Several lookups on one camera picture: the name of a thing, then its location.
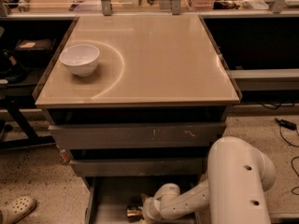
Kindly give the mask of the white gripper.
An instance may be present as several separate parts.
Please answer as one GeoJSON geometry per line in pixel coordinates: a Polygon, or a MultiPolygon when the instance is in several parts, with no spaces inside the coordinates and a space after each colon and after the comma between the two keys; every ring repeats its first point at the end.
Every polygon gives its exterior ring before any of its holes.
{"type": "Polygon", "coordinates": [[[148,222],[158,222],[162,219],[161,206],[162,198],[176,198],[180,195],[180,188],[176,184],[168,183],[162,185],[153,197],[145,193],[141,193],[143,203],[142,215],[148,222]]]}

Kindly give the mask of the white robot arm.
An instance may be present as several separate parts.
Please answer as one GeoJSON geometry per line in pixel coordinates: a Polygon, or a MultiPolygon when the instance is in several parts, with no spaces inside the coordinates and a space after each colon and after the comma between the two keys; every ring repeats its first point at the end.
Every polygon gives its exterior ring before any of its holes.
{"type": "Polygon", "coordinates": [[[207,180],[182,193],[176,184],[161,186],[143,202],[149,223],[179,219],[204,207],[211,224],[271,224],[264,193],[276,181],[275,164],[248,142],[227,136],[207,158],[207,180]]]}

